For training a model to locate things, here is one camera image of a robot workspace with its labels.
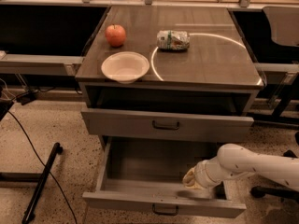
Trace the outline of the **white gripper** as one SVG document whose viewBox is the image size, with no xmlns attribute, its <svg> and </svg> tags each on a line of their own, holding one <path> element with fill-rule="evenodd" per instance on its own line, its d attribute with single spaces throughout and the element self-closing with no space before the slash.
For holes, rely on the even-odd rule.
<svg viewBox="0 0 299 224">
<path fill-rule="evenodd" d="M 186 189 L 214 188 L 221 182 L 219 170 L 219 164 L 213 160 L 200 161 L 183 177 L 183 185 Z"/>
</svg>

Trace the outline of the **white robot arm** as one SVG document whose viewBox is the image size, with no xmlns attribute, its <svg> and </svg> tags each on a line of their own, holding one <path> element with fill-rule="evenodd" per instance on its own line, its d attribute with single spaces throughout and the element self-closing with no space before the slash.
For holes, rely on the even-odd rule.
<svg viewBox="0 0 299 224">
<path fill-rule="evenodd" d="M 187 189 L 209 189 L 224 180 L 260 175 L 289 189 L 299 191 L 299 159 L 252 152 L 240 145 L 225 144 L 217 155 L 199 161 L 183 177 Z"/>
</svg>

